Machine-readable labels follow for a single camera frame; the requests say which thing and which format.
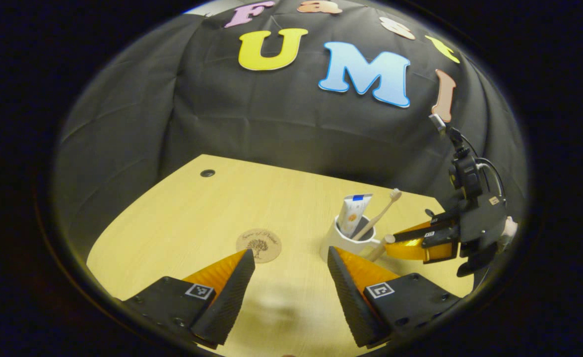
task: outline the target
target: toothpaste tube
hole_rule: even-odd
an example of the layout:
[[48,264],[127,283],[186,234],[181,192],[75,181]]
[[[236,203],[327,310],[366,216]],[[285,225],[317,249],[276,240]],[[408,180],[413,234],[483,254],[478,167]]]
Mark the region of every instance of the toothpaste tube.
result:
[[342,234],[350,238],[362,219],[362,214],[371,200],[372,193],[355,194],[344,197],[344,204],[337,217],[337,227]]

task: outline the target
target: letter u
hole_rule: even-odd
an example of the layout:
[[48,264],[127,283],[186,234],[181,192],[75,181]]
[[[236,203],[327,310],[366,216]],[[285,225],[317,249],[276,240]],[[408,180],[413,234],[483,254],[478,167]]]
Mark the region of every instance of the letter u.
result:
[[242,41],[241,50],[239,50],[239,64],[250,70],[273,70],[290,65],[298,55],[300,38],[308,33],[309,31],[305,29],[282,29],[278,31],[278,34],[284,36],[280,53],[274,57],[262,57],[260,55],[262,42],[271,32],[248,32],[239,37]]

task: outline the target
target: pink letter f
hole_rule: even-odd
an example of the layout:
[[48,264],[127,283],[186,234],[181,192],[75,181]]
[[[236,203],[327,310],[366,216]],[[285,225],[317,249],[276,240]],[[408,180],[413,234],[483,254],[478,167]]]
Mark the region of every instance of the pink letter f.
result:
[[232,17],[232,21],[225,25],[225,28],[248,23],[251,21],[250,15],[258,16],[262,13],[262,10],[264,10],[265,7],[272,7],[273,5],[276,5],[276,3],[273,1],[266,1],[237,7],[234,10],[236,13],[234,14],[234,17]]

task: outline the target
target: wooden table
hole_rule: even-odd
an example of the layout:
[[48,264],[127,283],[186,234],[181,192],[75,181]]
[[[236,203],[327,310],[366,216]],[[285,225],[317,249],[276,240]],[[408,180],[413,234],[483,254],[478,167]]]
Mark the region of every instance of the wooden table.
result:
[[[202,177],[213,169],[216,174]],[[282,241],[273,261],[257,264],[234,328],[216,353],[225,356],[356,356],[321,241],[344,196],[373,193],[374,217],[391,189],[239,160],[201,155],[122,212],[91,249],[88,267],[115,298],[126,300],[162,276],[184,278],[235,253],[239,235],[268,229]],[[377,237],[429,219],[434,198],[404,192],[377,223]],[[464,258],[423,265],[386,255],[376,263],[398,275],[420,273],[457,296],[473,277],[457,278]]]

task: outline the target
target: letter m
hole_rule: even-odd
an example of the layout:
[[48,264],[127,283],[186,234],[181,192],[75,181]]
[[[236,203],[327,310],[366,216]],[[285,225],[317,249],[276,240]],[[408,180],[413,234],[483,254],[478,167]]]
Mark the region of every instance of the letter m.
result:
[[373,91],[373,97],[394,106],[406,108],[410,100],[406,96],[405,73],[410,61],[392,52],[382,52],[371,63],[359,52],[357,47],[344,42],[327,42],[324,47],[330,50],[327,77],[318,83],[323,90],[345,92],[348,83],[344,74],[348,72],[355,91],[364,94],[376,79],[380,85]]

